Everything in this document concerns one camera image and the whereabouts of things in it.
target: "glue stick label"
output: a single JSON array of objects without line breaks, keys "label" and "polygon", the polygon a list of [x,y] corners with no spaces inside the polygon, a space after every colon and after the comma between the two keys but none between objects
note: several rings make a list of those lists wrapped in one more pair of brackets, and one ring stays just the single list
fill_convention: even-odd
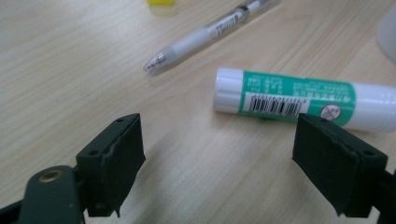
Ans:
[{"label": "glue stick label", "polygon": [[343,126],[355,104],[355,90],[347,82],[245,71],[239,113],[289,120],[307,113]]}]

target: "white object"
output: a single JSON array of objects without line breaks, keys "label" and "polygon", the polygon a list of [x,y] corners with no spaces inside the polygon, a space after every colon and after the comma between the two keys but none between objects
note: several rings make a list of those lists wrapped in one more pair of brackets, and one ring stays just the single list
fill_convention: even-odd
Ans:
[{"label": "white object", "polygon": [[164,48],[143,67],[146,72],[153,72],[168,64],[175,63],[183,56],[197,50],[212,39],[233,29],[251,14],[271,7],[278,0],[248,0],[230,13],[216,21],[190,33],[176,43]]},{"label": "white object", "polygon": [[309,113],[332,119],[347,129],[396,131],[396,88],[387,86],[219,68],[214,108],[290,120],[297,120],[299,113]]},{"label": "white object", "polygon": [[376,39],[382,51],[396,63],[396,5],[379,23]]}]

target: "wood grain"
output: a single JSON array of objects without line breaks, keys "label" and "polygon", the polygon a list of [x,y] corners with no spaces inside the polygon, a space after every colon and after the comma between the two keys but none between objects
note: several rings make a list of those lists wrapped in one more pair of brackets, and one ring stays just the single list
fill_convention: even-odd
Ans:
[{"label": "wood grain", "polygon": [[[295,123],[214,112],[218,67],[396,86],[375,42],[389,0],[283,0],[161,74],[144,63],[237,0],[0,2],[0,206],[140,113],[147,161],[121,218],[88,223],[376,223],[338,217],[291,160]],[[396,133],[353,132],[389,155]]]}]

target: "black clamp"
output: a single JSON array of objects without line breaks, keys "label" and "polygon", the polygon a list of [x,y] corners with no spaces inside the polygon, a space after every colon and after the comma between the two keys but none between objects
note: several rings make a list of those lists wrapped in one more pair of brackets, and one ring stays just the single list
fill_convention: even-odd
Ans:
[{"label": "black clamp", "polygon": [[396,176],[385,168],[388,156],[332,122],[301,114],[293,159],[332,204],[338,215],[396,223]]},{"label": "black clamp", "polygon": [[146,160],[140,115],[113,121],[77,154],[77,166],[54,166],[29,180],[24,199],[0,210],[1,223],[85,223],[109,217],[131,190]]}]

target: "pen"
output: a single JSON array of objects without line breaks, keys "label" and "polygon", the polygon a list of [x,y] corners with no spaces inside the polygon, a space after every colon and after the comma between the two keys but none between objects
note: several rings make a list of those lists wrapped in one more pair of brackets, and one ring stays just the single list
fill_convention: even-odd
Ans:
[{"label": "pen", "polygon": [[153,72],[180,60],[183,56],[197,50],[212,39],[225,34],[250,15],[264,11],[278,0],[247,0],[231,12],[193,31],[176,43],[164,48],[143,67],[146,72]]}]

